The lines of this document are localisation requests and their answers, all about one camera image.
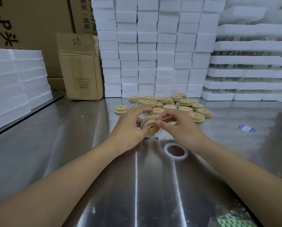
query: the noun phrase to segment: left hand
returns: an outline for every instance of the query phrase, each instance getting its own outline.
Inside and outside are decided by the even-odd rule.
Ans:
[[[138,116],[144,112],[152,111],[153,109],[150,107],[132,107],[120,116],[115,128],[105,142],[113,145],[120,154],[134,148],[149,132],[148,126],[142,130],[137,129],[142,122],[142,119]]]

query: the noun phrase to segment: forearm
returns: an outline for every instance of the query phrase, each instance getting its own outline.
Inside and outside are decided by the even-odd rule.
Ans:
[[[105,142],[6,199],[0,203],[0,226],[62,226],[117,153]]]
[[[282,179],[208,141],[199,151],[265,227],[282,226]]]

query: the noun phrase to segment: silicone ring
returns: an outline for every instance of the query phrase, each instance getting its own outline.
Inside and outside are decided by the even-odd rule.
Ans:
[[[155,122],[155,121],[156,120],[154,120],[154,119],[146,121],[146,123],[144,123],[143,127],[146,127],[148,124]],[[160,128],[160,130],[155,135],[146,135],[146,137],[149,138],[149,139],[155,139],[155,138],[158,138],[159,135],[161,135],[162,132],[163,132],[163,130]]]
[[[169,148],[170,146],[178,146],[178,147],[182,148],[182,149],[184,150],[184,155],[182,155],[182,156],[174,156],[174,155],[170,154],[170,153],[168,152],[168,148]],[[184,148],[184,147],[182,147],[182,146],[180,146],[178,143],[167,143],[167,144],[164,146],[164,151],[165,151],[165,153],[166,153],[168,156],[170,156],[170,157],[172,157],[172,158],[174,158],[174,159],[184,159],[184,158],[186,158],[186,157],[188,156],[188,151],[187,151],[187,149]]]

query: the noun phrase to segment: blue sticker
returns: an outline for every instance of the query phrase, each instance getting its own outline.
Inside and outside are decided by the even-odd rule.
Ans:
[[[239,125],[239,128],[243,131],[247,131],[247,132],[255,132],[255,129],[253,129],[250,126],[245,126],[245,125]]]

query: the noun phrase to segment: metal table surface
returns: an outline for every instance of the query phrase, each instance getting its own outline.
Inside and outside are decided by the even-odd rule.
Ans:
[[[213,140],[282,178],[282,103],[207,102],[213,117],[199,126]],[[115,126],[117,105],[127,99],[72,101],[44,108],[0,134],[0,199],[34,183],[101,143]],[[245,132],[239,125],[253,127]],[[99,175],[64,226],[207,227],[216,206],[239,198],[201,157],[168,157],[173,142],[163,131],[116,158]]]

